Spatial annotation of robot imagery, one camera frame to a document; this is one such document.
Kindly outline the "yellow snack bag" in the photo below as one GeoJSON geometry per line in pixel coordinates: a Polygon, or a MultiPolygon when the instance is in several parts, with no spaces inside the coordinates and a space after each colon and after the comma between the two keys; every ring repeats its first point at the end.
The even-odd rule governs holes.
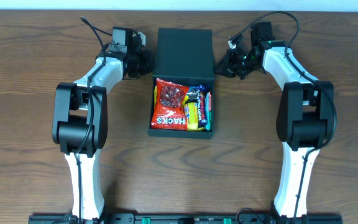
{"type": "Polygon", "coordinates": [[[157,86],[154,86],[154,96],[153,96],[153,100],[154,100],[154,107],[156,105],[157,102],[157,86]]]}

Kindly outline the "KitKat Milo chunky bar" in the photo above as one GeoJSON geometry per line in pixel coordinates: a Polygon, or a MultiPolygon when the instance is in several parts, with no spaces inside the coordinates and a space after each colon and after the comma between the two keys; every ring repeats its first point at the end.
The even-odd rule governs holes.
{"type": "Polygon", "coordinates": [[[211,123],[212,123],[212,95],[210,91],[207,92],[206,94],[205,103],[206,103],[206,119],[207,119],[206,130],[210,131],[211,123]]]}

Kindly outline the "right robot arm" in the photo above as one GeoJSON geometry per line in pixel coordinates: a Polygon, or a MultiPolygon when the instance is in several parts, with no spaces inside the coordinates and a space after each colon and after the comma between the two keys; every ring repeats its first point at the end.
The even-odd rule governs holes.
{"type": "Polygon", "coordinates": [[[337,125],[333,84],[320,81],[295,58],[290,45],[273,36],[270,22],[253,22],[251,49],[240,46],[241,34],[228,42],[225,56],[214,72],[244,79],[260,70],[271,75],[282,96],[276,132],[283,146],[283,164],[278,192],[273,200],[275,223],[309,223],[306,198],[313,164],[320,149],[332,140],[337,125]]]}

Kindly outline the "blue Oreo cookie pack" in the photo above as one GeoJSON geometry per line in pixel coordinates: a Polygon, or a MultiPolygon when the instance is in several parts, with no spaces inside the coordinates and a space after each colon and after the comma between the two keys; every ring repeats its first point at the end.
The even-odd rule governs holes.
{"type": "Polygon", "coordinates": [[[187,91],[185,98],[183,100],[184,104],[187,103],[197,103],[200,95],[205,91],[206,87],[204,85],[191,86],[187,91]]]}

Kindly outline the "dark green box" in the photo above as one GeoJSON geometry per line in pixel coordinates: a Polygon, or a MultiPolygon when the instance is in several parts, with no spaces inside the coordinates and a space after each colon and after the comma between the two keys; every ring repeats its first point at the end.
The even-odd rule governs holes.
{"type": "Polygon", "coordinates": [[[213,33],[204,29],[159,28],[152,83],[160,78],[186,85],[204,85],[214,93],[213,33]]]}

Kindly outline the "yellow candy roll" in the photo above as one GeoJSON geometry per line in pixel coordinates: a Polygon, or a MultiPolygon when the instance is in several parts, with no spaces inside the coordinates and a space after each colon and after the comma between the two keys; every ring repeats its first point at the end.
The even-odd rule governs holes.
{"type": "Polygon", "coordinates": [[[186,124],[188,131],[202,131],[205,129],[204,114],[197,102],[184,105],[186,124]]]}

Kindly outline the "red Hacks candy bag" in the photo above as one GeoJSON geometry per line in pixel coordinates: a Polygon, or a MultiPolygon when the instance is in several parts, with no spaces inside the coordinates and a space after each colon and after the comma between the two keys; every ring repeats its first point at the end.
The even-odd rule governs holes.
{"type": "Polygon", "coordinates": [[[190,87],[160,78],[156,79],[152,129],[187,130],[184,100],[190,87]]]}

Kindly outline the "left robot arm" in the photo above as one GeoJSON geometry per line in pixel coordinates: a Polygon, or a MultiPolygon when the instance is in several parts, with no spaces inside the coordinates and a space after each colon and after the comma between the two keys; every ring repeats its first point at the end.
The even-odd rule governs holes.
{"type": "Polygon", "coordinates": [[[139,78],[154,69],[143,33],[113,27],[111,37],[83,77],[61,82],[55,90],[52,139],[65,156],[73,186],[73,208],[63,223],[101,222],[105,202],[99,161],[108,136],[107,95],[125,77],[139,78]]]}

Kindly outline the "blue Dairy Milk bar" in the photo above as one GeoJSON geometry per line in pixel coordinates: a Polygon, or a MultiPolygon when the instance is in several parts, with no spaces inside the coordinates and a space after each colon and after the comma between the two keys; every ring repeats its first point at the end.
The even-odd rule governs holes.
{"type": "Polygon", "coordinates": [[[198,95],[198,127],[203,128],[207,125],[208,120],[206,119],[205,109],[205,95],[203,92],[199,92],[198,95]]]}

